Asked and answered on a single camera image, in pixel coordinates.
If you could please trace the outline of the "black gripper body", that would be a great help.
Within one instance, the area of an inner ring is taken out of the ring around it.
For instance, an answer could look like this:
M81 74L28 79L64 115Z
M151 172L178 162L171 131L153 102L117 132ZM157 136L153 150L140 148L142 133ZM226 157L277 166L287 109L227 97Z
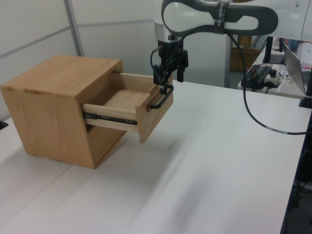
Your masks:
M161 63L158 65L163 71L169 66L168 71L185 71L189 66L188 51L183 48L183 41L163 42L158 41L158 46L162 46L158 55Z

